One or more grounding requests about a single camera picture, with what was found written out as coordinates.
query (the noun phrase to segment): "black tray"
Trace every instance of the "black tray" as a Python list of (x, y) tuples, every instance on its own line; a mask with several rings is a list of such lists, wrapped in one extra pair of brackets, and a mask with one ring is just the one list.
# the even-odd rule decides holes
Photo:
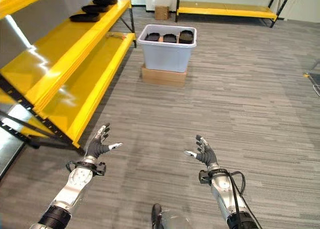
[(194, 33), (190, 30), (183, 30), (180, 32), (179, 43), (192, 44), (194, 41)]
[(163, 36), (164, 43), (177, 43), (177, 37), (174, 34), (165, 34)]
[(118, 0), (93, 0), (92, 2), (96, 5), (109, 6), (116, 4)]
[(103, 5), (85, 5), (82, 8), (85, 13), (105, 13), (107, 7)]
[(99, 13), (76, 14), (69, 17), (72, 22), (94, 23), (100, 20)]
[(160, 34), (157, 32), (153, 32), (153, 33), (146, 35), (144, 40), (151, 41), (151, 42), (157, 42), (157, 41), (159, 41), (159, 38), (160, 38)]

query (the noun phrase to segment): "white plastic bin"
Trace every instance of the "white plastic bin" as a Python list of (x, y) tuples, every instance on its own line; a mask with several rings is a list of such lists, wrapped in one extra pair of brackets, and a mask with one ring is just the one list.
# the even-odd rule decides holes
[[(183, 30), (193, 32), (193, 43), (170, 43), (145, 40), (147, 34), (159, 33), (178, 36)], [(147, 25), (138, 38), (142, 45), (145, 67), (153, 70), (163, 70), (184, 73), (187, 70), (192, 50), (197, 46), (197, 29), (185, 26)]]

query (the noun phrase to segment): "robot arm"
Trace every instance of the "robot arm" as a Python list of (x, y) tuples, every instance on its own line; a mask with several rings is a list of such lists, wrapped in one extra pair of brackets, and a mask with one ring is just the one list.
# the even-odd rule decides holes
[(185, 150), (184, 153), (196, 158), (207, 166), (207, 171), (200, 171), (199, 181), (201, 184), (209, 184), (211, 186), (211, 192), (229, 228), (258, 229), (256, 222), (251, 217), (252, 213), (242, 197), (245, 184), (241, 191), (239, 191), (232, 173), (220, 168), (217, 157), (208, 142), (200, 135), (196, 136), (196, 140), (200, 153), (189, 150)]
[(109, 123), (103, 125), (96, 133), (82, 161), (70, 162), (75, 164), (75, 169), (71, 171), (66, 185), (53, 199), (39, 222), (33, 224), (30, 229), (66, 228), (92, 178), (94, 176), (104, 176), (106, 172), (106, 164), (104, 162), (98, 164), (98, 157), (123, 145), (121, 142), (112, 145), (102, 144), (102, 141), (108, 137), (109, 126)]

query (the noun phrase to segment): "cardboard base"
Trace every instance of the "cardboard base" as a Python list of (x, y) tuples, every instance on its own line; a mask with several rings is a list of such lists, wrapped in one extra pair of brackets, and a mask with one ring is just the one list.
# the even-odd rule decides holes
[(144, 83), (165, 85), (173, 87), (183, 87), (185, 85), (187, 71), (174, 72), (167, 70), (153, 70), (142, 65), (142, 81)]

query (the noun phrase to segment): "cable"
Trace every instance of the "cable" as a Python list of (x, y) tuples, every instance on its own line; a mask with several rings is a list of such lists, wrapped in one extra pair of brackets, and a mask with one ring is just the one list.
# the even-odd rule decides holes
[(241, 171), (238, 171), (238, 170), (234, 171), (234, 172), (232, 172), (230, 174), (232, 176), (241, 174), (241, 177), (242, 177), (241, 190), (240, 191), (238, 190), (238, 192), (239, 192), (240, 197), (242, 197), (242, 195), (244, 194), (245, 189), (246, 189), (246, 177), (245, 177), (245, 175)]
[(67, 164), (65, 164), (65, 167), (67, 168), (67, 170), (71, 173), (72, 170), (70, 168), (70, 164), (74, 164), (75, 168), (77, 167), (82, 167), (82, 168), (85, 168), (85, 169), (88, 169), (90, 171), (92, 171), (93, 175), (97, 175), (97, 176), (104, 176), (104, 174), (100, 173), (99, 171), (93, 169), (93, 168), (90, 168), (90, 167), (87, 167), (87, 166), (84, 166), (84, 165), (81, 165), (77, 162), (74, 162), (74, 161), (69, 161)]
[[(242, 173), (242, 172), (240, 172), (240, 171), (235, 171), (235, 172), (233, 172), (233, 173), (230, 173), (230, 181), (231, 181), (231, 184), (232, 184), (232, 181), (233, 181), (232, 174), (234, 174), (234, 173), (243, 175), (243, 173)], [(246, 178), (245, 178), (245, 175), (243, 175), (243, 178), (244, 178), (244, 185), (246, 185)], [(253, 217), (253, 219), (255, 220), (255, 222), (258, 224), (259, 228), (260, 228), (260, 229), (263, 229), (263, 228), (262, 228), (262, 226), (260, 225), (260, 223), (259, 223), (258, 219), (256, 218), (255, 214), (251, 211), (250, 207), (248, 206), (248, 204), (247, 204), (247, 202), (246, 202), (246, 200), (245, 200), (244, 196), (243, 196), (243, 195), (241, 195), (241, 193), (240, 193), (240, 191), (239, 191), (239, 188), (238, 188), (237, 184), (235, 184), (234, 186), (235, 186), (236, 190), (238, 191), (238, 193), (239, 193), (239, 195), (240, 195), (241, 199), (243, 200), (243, 202), (244, 202), (244, 204), (245, 204), (246, 208), (248, 209), (248, 211), (249, 211), (249, 212), (250, 212), (250, 214), (252, 215), (252, 217)]]
[(241, 219), (240, 219), (240, 210), (239, 210), (239, 205), (238, 205), (238, 198), (237, 198), (237, 193), (236, 193), (236, 188), (235, 188), (235, 180), (232, 177), (232, 175), (228, 172), (228, 176), (230, 177), (231, 181), (231, 186), (232, 186), (232, 192), (233, 192), (233, 198), (234, 198), (234, 204), (235, 204), (235, 212), (236, 212), (236, 221), (237, 221), (237, 228), (242, 229), (242, 224), (241, 224)]

